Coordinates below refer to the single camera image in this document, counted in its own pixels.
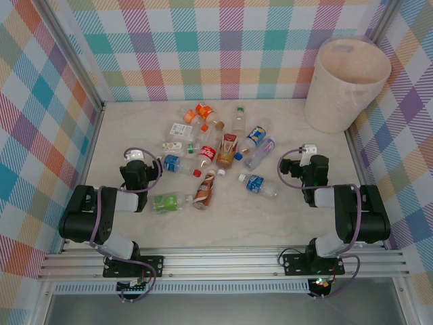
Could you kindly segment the clear bottle blue label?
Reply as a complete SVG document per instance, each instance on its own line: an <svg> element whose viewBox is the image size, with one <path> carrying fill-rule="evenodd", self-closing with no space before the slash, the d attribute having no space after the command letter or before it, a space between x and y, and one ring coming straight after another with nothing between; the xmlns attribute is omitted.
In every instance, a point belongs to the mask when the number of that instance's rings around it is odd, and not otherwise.
<svg viewBox="0 0 433 325"><path fill-rule="evenodd" d="M163 167L166 171L172 173L192 175L194 170L194 163L195 160L192 158L167 154L163 160Z"/></svg>

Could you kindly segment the green and white label bottle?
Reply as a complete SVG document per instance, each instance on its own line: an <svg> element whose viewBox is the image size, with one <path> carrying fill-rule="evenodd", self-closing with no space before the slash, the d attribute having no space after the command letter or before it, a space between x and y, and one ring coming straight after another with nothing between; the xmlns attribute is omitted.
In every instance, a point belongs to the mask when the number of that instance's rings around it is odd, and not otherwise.
<svg viewBox="0 0 433 325"><path fill-rule="evenodd" d="M162 153L175 156L192 156L200 151L196 143L187 142L163 142Z"/></svg>

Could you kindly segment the beige plastic bin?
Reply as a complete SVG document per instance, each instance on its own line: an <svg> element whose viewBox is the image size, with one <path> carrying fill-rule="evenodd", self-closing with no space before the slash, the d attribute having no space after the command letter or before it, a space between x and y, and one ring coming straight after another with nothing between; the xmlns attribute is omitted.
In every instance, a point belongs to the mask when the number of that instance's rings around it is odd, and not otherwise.
<svg viewBox="0 0 433 325"><path fill-rule="evenodd" d="M386 54L366 37L331 37L319 48L304 106L323 133L347 130L383 90L392 71Z"/></svg>

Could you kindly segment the clear bottle white label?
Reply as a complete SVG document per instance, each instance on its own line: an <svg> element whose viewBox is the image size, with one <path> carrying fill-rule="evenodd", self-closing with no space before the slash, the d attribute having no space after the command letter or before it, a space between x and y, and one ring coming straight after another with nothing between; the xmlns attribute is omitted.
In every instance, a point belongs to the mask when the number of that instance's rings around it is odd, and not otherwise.
<svg viewBox="0 0 433 325"><path fill-rule="evenodd" d="M191 125L173 123L168 128L167 136L173 141L192 142L196 136L197 129Z"/></svg>

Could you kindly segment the blue Pepsi bottle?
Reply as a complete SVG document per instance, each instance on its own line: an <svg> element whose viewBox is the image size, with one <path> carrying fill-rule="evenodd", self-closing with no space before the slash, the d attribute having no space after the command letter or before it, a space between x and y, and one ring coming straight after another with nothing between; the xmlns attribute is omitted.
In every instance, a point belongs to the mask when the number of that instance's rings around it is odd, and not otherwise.
<svg viewBox="0 0 433 325"><path fill-rule="evenodd" d="M267 131L264 127L259 125L255 126L255 128L242 140L234 155L234 159L241 161L243 158L250 155L256 149L257 145L264 140L266 134Z"/></svg>

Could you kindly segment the brown coffee bottle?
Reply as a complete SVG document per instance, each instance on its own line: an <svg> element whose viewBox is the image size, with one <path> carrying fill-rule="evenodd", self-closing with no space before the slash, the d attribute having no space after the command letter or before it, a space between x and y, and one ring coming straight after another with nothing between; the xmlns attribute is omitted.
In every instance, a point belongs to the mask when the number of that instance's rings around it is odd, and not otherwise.
<svg viewBox="0 0 433 325"><path fill-rule="evenodd" d="M193 199L193 206L196 209L206 210L210 206L215 176L215 170L209 169L206 172L204 180L199 185L196 195Z"/></svg>

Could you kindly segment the red cola bottle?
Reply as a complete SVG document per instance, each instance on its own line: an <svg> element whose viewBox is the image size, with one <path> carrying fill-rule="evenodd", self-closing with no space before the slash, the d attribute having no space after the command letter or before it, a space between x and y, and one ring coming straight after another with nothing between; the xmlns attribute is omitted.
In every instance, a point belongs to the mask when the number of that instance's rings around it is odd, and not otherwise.
<svg viewBox="0 0 433 325"><path fill-rule="evenodd" d="M205 168L213 162L215 154L216 150L212 146L202 146L197 160L193 165L192 175L200 177Z"/></svg>

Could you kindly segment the clear bottle orange cap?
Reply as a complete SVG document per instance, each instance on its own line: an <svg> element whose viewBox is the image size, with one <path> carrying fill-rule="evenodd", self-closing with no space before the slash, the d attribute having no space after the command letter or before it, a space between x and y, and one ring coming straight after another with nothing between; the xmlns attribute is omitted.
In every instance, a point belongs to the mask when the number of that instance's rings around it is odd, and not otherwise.
<svg viewBox="0 0 433 325"><path fill-rule="evenodd" d="M203 124L197 131L193 142L197 146L204 145L210 136L210 127L207 124Z"/></svg>

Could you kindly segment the clear bottle green cap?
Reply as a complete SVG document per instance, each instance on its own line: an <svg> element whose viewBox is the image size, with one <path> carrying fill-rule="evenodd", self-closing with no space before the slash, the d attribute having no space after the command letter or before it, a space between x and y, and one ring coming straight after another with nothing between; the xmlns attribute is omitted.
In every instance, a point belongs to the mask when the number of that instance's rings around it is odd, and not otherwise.
<svg viewBox="0 0 433 325"><path fill-rule="evenodd" d="M232 131L239 137L244 136L246 128L245 112L243 107L237 107L232 122Z"/></svg>

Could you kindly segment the red and gold bottle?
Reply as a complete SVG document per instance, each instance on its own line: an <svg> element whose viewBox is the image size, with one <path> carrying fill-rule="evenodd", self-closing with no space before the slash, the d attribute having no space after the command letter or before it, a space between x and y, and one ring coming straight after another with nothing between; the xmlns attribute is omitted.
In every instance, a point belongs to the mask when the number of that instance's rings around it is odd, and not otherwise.
<svg viewBox="0 0 433 325"><path fill-rule="evenodd" d="M224 134L216 158L216 165L218 167L217 175L225 176L227 170L232 167L234 156L237 150L237 143L237 135L231 133Z"/></svg>

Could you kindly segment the orange label bottle gold cap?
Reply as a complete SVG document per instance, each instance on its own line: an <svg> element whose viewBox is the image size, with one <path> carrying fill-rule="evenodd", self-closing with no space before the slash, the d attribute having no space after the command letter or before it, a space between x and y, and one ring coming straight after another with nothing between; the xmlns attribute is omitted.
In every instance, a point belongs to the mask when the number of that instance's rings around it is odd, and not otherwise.
<svg viewBox="0 0 433 325"><path fill-rule="evenodd" d="M214 127L218 130L224 129L224 122L219 118L219 115L204 102L200 102L196 106L196 112L204 119L208 127Z"/></svg>

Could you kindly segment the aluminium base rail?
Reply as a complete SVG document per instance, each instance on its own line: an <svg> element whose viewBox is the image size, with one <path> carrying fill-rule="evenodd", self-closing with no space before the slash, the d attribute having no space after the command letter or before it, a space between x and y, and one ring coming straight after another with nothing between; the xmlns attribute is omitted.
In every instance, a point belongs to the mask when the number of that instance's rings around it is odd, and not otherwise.
<svg viewBox="0 0 433 325"><path fill-rule="evenodd" d="M282 279L291 266L280 255L281 246L145 248L142 255L162 255L162 280L270 280ZM393 278L410 274L401 251L381 245L352 249L343 261L344 277ZM102 280L103 257L91 248L66 248L47 255L39 280Z"/></svg>

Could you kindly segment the aluminium frame post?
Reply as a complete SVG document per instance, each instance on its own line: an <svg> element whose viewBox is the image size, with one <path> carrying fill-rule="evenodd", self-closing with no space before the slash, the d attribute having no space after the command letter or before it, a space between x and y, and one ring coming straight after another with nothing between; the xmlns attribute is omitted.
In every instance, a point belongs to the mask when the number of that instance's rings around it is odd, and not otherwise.
<svg viewBox="0 0 433 325"><path fill-rule="evenodd" d="M405 0L372 0L373 10L363 41L380 47Z"/></svg>
<svg viewBox="0 0 433 325"><path fill-rule="evenodd" d="M65 56L66 61L71 65L73 71L76 73L78 80L82 83L83 89L87 92L91 101L97 106L99 111L104 108L104 102L98 94L91 78L87 74L85 67L75 51L67 33L59 23L54 11L51 9L48 0L33 0L35 6L38 5L38 11L44 17L50 31Z"/></svg>

